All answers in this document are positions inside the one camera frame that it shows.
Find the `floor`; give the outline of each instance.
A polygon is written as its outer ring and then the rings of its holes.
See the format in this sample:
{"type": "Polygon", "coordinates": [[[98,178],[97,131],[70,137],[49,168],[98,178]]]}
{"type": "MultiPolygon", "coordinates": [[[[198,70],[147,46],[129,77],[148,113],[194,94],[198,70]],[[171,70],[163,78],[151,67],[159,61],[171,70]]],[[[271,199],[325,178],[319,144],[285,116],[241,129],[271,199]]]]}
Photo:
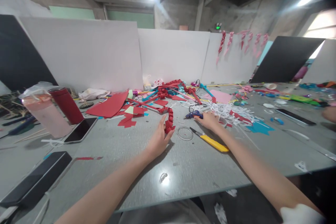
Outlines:
{"type": "MultiPolygon", "coordinates": [[[[322,212],[335,220],[336,168],[289,178],[322,212]]],[[[237,189],[237,196],[226,192],[200,197],[206,216],[212,224],[221,224],[215,214],[216,203],[222,204],[228,224],[278,224],[282,219],[254,185],[237,189]]],[[[111,216],[107,224],[117,224],[120,214],[111,216]]]]}

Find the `white partition board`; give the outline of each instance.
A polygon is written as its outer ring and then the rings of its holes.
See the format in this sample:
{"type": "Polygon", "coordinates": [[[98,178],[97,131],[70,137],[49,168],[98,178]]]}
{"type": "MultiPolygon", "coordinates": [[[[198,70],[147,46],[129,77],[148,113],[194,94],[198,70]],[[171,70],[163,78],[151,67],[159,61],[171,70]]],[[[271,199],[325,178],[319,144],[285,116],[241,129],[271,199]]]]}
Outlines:
{"type": "Polygon", "coordinates": [[[143,89],[136,22],[20,19],[59,85],[79,92],[143,89]]]}
{"type": "Polygon", "coordinates": [[[247,45],[247,37],[244,41],[243,50],[241,50],[241,35],[235,34],[229,51],[224,57],[229,41],[229,34],[226,35],[222,52],[220,53],[219,62],[216,65],[218,49],[221,44],[222,35],[220,33],[211,33],[208,51],[206,53],[201,82],[204,84],[210,83],[241,83],[248,82],[253,71],[258,63],[258,47],[254,53],[254,41],[256,36],[250,42],[250,46],[245,54],[247,45]]]}
{"type": "Polygon", "coordinates": [[[201,78],[210,32],[138,29],[142,72],[149,81],[201,78]]]}
{"type": "Polygon", "coordinates": [[[336,40],[325,40],[303,83],[336,81],[336,40]]]}

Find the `red tumbler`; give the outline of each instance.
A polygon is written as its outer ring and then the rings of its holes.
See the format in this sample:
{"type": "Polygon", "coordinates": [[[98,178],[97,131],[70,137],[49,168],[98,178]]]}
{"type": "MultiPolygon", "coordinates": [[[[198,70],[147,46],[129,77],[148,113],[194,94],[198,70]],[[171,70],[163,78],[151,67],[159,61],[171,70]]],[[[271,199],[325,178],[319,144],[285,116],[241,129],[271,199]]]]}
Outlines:
{"type": "Polygon", "coordinates": [[[84,120],[82,113],[65,87],[56,87],[48,91],[71,124],[84,120]]]}

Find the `table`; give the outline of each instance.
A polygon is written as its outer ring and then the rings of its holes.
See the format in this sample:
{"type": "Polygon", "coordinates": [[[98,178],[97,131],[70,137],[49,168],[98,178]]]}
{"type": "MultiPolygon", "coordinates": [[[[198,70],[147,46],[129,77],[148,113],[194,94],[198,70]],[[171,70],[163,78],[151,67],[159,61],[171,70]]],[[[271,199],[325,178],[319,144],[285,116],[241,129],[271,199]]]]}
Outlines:
{"type": "MultiPolygon", "coordinates": [[[[294,88],[294,85],[288,84],[278,86],[280,91],[293,91],[298,95],[312,93],[309,90],[301,88],[295,90],[294,88]]],[[[235,86],[210,87],[209,89],[228,93],[237,91],[235,86]]],[[[198,92],[199,96],[203,94],[205,94],[203,90],[198,92]]],[[[336,153],[336,133],[321,124],[328,123],[321,116],[321,108],[316,109],[311,105],[289,101],[287,110],[312,120],[318,125],[302,127],[277,114],[277,117],[285,123],[280,126],[270,123],[272,115],[266,113],[263,106],[258,105],[261,103],[274,104],[275,98],[262,97],[256,93],[251,93],[248,96],[250,97],[248,107],[255,112],[255,115],[263,117],[265,122],[275,129],[275,131],[269,132],[270,136],[245,132],[256,143],[260,151],[241,130],[236,127],[229,129],[252,151],[259,154],[285,176],[303,174],[294,166],[300,161],[306,163],[309,172],[335,167],[336,162],[300,142],[297,139],[298,136],[281,130],[283,128],[301,132],[323,148],[336,153]]],[[[172,101],[169,99],[167,106],[170,106],[171,103],[172,101]]],[[[182,105],[175,106],[173,112],[176,129],[181,126],[191,126],[197,131],[209,134],[194,120],[183,120],[183,117],[188,113],[188,108],[182,107],[182,105]]],[[[27,174],[36,163],[50,152],[67,151],[73,159],[88,156],[103,157],[100,160],[73,160],[50,189],[50,206],[42,223],[55,222],[91,188],[145,148],[161,118],[160,114],[150,109],[147,113],[149,114],[147,117],[133,119],[137,121],[137,124],[131,128],[118,127],[121,118],[100,119],[81,143],[52,148],[49,144],[40,142],[41,139],[46,139],[46,137],[42,137],[19,143],[16,148],[0,150],[0,198],[4,197],[22,176],[27,174]]],[[[0,148],[4,145],[8,146],[11,142],[24,136],[4,138],[0,140],[0,148]]],[[[141,173],[136,183],[125,195],[117,211],[147,207],[251,184],[231,153],[218,152],[196,135],[190,141],[184,141],[175,133],[171,141],[173,144],[168,146],[164,154],[141,173]],[[164,182],[160,183],[160,177],[163,173],[168,176],[164,182]]],[[[17,223],[31,223],[44,202],[45,198],[17,223]]]]}

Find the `smartphone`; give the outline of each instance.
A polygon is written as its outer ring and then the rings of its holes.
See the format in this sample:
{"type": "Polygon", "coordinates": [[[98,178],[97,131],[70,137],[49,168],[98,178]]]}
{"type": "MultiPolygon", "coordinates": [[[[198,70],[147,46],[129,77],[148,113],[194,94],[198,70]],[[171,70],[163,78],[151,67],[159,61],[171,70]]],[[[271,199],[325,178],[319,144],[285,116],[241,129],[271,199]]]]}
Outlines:
{"type": "Polygon", "coordinates": [[[314,125],[316,125],[316,123],[314,123],[312,121],[309,121],[308,119],[305,119],[305,118],[303,118],[303,117],[301,117],[299,115],[296,115],[296,114],[294,114],[292,112],[289,112],[288,110],[280,108],[280,109],[277,109],[276,111],[279,112],[280,114],[283,114],[284,116],[287,116],[287,117],[289,117],[289,118],[291,118],[293,120],[302,122],[302,123],[304,123],[304,124],[306,124],[308,126],[314,126],[314,125]]]}
{"type": "Polygon", "coordinates": [[[97,118],[86,118],[76,128],[70,133],[70,135],[65,139],[65,144],[74,144],[82,142],[89,131],[92,129],[94,124],[97,122],[97,118]]]}

